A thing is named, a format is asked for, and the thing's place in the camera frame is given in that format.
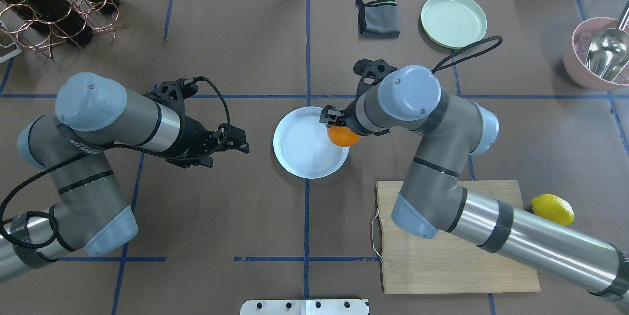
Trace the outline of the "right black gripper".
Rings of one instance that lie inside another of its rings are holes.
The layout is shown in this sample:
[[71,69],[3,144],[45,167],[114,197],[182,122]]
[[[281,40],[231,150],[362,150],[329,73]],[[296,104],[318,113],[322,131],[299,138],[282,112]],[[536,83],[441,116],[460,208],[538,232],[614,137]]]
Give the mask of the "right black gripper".
[[[389,133],[388,128],[380,127],[369,120],[363,102],[353,101],[341,112],[346,127],[359,136],[382,136]],[[340,111],[333,105],[326,105],[321,110],[319,122],[326,126],[335,126],[339,124],[339,118]]]

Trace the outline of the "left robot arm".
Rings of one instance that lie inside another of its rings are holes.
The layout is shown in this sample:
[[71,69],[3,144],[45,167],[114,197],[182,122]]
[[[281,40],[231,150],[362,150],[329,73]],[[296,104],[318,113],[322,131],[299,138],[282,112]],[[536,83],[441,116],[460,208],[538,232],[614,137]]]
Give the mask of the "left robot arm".
[[106,151],[128,149],[182,168],[213,166],[212,154],[248,153],[246,133],[230,116],[215,131],[186,115],[184,101],[204,76],[164,81],[144,95],[91,72],[69,78],[58,92],[55,111],[20,132],[17,149],[40,172],[14,188],[49,175],[59,203],[27,211],[1,224],[1,281],[6,282],[83,249],[99,257],[139,232],[134,212],[114,175]]

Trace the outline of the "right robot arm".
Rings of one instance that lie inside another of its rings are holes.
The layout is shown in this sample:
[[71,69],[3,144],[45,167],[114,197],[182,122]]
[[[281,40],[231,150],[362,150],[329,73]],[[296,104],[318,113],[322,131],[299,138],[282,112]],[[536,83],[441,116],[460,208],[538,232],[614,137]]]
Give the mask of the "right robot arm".
[[405,232],[433,239],[442,231],[584,289],[628,311],[628,253],[505,201],[470,190],[462,173],[470,156],[497,140],[497,116],[443,88],[434,70],[393,68],[364,60],[355,99],[344,109],[326,105],[321,124],[358,136],[393,128],[420,136],[396,195],[392,219]]

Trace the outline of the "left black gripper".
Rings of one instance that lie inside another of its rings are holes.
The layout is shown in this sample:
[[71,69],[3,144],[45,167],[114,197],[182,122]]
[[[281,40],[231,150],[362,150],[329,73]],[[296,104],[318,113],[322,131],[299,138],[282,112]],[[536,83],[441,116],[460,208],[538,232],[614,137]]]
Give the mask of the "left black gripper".
[[223,123],[217,131],[209,131],[197,120],[186,116],[180,137],[170,148],[170,164],[182,168],[198,165],[211,168],[211,154],[226,150],[249,154],[249,143],[243,129]]

